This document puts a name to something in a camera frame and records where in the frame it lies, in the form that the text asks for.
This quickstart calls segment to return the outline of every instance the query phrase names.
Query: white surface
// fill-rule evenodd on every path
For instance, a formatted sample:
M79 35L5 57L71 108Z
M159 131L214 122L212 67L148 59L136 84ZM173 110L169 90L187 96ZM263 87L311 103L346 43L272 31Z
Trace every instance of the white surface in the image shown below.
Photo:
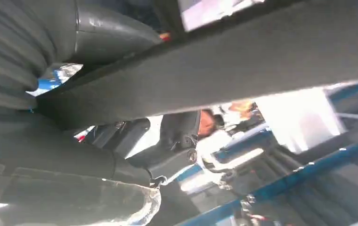
M322 88L255 99L276 140L301 153L345 132Z

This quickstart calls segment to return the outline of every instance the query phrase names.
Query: red object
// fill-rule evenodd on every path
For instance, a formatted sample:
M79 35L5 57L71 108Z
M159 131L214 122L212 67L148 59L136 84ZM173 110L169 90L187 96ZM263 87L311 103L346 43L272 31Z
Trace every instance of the red object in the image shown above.
M77 139L78 139L79 142L82 142L84 138L85 138L85 135L80 136L80 137L78 137Z

